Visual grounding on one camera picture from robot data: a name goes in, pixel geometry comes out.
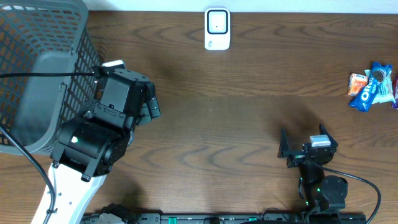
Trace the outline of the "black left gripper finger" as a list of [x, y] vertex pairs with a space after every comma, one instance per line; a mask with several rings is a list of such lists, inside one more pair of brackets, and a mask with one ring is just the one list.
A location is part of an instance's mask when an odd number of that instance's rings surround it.
[[155, 98], [155, 85], [152, 82], [146, 83], [146, 99], [151, 100]]
[[156, 97], [144, 103], [138, 119], [138, 125], [150, 123], [153, 119], [160, 117], [160, 108]]

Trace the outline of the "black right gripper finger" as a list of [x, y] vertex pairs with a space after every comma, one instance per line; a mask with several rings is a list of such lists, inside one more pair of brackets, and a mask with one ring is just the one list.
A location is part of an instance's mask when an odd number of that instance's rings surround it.
[[323, 124], [319, 124], [319, 132], [320, 135], [327, 135], [327, 136], [330, 135]]
[[278, 158], [286, 158], [290, 155], [290, 146], [287, 139], [287, 135], [285, 129], [281, 129], [281, 136], [280, 136], [280, 145], [279, 151], [277, 154]]

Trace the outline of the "blue Oreo cookie pack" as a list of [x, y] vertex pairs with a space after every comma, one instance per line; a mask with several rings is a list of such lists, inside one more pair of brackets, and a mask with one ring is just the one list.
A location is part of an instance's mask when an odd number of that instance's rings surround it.
[[384, 81], [387, 73], [392, 72], [392, 69], [392, 65], [373, 62], [368, 75], [368, 84], [350, 101], [350, 107], [358, 111], [368, 112], [378, 93], [379, 85]]

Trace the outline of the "small orange snack box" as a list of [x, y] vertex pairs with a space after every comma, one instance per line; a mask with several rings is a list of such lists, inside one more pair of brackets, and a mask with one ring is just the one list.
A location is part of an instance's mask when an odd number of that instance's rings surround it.
[[356, 96], [367, 84], [368, 77], [366, 75], [352, 73], [349, 77], [348, 95]]

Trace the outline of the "red purple snack packet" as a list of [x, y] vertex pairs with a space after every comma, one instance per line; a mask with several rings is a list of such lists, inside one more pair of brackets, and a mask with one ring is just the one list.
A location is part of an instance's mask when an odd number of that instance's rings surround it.
[[398, 76], [393, 80], [393, 97], [394, 101], [391, 103], [391, 106], [393, 109], [397, 110], [398, 109]]

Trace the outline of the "teal green snack packet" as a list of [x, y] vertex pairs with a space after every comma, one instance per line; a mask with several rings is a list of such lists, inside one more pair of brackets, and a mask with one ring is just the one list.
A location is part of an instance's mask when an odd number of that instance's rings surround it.
[[375, 99], [373, 100], [373, 104], [387, 102], [396, 102], [392, 89], [391, 71], [387, 73], [384, 81], [379, 85], [379, 90]]

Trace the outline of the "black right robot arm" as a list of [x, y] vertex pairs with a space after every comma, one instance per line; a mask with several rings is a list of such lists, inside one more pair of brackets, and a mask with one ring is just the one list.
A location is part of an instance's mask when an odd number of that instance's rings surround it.
[[336, 175], [325, 175], [325, 165], [333, 159], [338, 143], [324, 125], [319, 125], [319, 132], [310, 136], [310, 141], [302, 144], [301, 150], [292, 150], [286, 132], [282, 130], [277, 157], [286, 159], [288, 168], [299, 169], [299, 194], [309, 209], [317, 213], [337, 212], [346, 207], [348, 182]]

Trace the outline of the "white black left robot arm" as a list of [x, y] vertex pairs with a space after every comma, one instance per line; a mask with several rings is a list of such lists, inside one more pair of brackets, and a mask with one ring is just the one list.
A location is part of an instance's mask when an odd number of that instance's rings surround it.
[[45, 189], [32, 223], [79, 223], [97, 190], [134, 140], [135, 128], [160, 116], [155, 85], [130, 70], [100, 71], [101, 99], [88, 100], [62, 124]]

